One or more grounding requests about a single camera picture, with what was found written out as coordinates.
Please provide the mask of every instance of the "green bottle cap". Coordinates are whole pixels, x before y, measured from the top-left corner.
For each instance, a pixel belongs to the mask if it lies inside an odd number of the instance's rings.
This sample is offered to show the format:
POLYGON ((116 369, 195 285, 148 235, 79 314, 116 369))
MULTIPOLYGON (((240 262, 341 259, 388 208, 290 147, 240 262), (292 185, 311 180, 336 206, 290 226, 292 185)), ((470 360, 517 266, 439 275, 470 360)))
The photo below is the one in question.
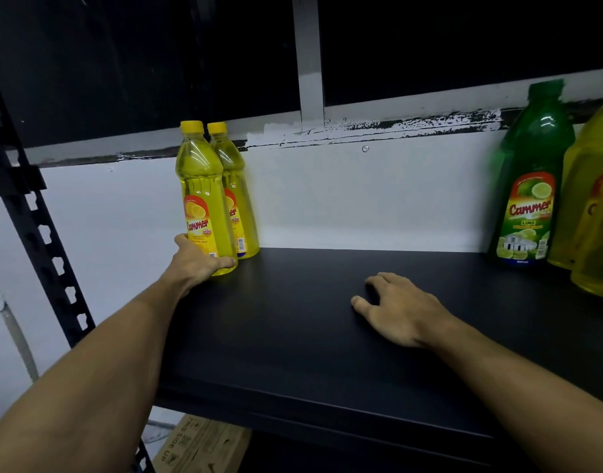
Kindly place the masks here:
POLYGON ((564 86, 565 80, 562 78, 534 83, 529 86, 527 99, 531 101, 536 98, 559 98, 564 86))

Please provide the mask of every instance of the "yellow bottle cap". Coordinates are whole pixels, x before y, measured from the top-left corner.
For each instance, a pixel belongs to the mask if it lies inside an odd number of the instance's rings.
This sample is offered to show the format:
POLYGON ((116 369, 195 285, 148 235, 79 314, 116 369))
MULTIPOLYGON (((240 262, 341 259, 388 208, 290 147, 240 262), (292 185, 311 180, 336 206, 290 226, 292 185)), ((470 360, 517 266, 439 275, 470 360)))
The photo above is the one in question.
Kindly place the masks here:
POLYGON ((192 132, 204 133, 203 121, 181 121, 181 132, 183 134, 192 132))
POLYGON ((223 122, 208 123, 207 124, 207 131, 210 134, 226 133, 227 132, 227 124, 223 123, 223 122))

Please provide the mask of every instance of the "bottle cap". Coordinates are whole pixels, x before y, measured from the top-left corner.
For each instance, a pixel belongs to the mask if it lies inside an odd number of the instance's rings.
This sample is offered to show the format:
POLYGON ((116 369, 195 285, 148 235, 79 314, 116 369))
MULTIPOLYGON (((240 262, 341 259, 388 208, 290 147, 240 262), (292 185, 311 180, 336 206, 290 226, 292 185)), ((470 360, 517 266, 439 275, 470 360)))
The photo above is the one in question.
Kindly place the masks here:
POLYGON ((223 122, 219 123, 208 123, 207 132, 210 134, 227 133, 227 124, 223 122))
POLYGON ((537 82, 529 86, 528 100, 535 98, 559 98, 562 88, 565 86, 564 79, 552 79, 551 81, 537 82))
POLYGON ((181 132, 183 134, 192 132, 204 133, 203 121, 181 121, 181 132))

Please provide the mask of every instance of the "bottle label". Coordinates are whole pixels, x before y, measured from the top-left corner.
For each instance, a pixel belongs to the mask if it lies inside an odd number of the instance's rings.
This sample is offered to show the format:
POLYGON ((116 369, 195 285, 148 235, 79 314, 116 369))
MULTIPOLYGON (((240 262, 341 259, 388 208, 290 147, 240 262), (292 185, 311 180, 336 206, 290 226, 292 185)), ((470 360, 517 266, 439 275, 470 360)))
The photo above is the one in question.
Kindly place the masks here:
POLYGON ((584 240, 586 232, 589 230, 590 221, 593 218, 593 214, 597 209, 598 201, 602 194, 603 174, 599 176, 593 183, 593 187, 590 189, 589 199, 586 201, 586 206, 584 206, 584 211, 581 214, 577 229, 575 229, 575 234, 573 235, 573 252, 575 255, 580 249, 581 243, 584 240))
POLYGON ((555 194, 556 179, 544 171, 514 181, 496 248, 504 262, 531 264, 547 256, 555 194))
POLYGON ((187 237, 210 257, 218 257, 214 227, 209 218, 209 207, 202 197, 187 195, 183 200, 187 237))
POLYGON ((236 238, 236 253, 238 254, 238 257, 242 257, 246 254, 246 241, 244 238, 244 229, 242 228, 242 220, 240 219, 238 201, 230 189, 225 188, 224 194, 225 199, 227 200, 227 206, 229 207, 229 217, 231 218, 233 236, 236 238))

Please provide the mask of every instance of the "cardboard box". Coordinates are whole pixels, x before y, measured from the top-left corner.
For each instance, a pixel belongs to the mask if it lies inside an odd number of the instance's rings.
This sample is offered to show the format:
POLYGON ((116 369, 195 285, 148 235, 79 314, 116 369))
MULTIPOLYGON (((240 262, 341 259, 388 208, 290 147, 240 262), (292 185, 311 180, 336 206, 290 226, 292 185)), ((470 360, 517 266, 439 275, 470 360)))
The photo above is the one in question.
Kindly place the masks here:
POLYGON ((236 473, 251 430, 185 415, 152 461, 157 473, 236 473))

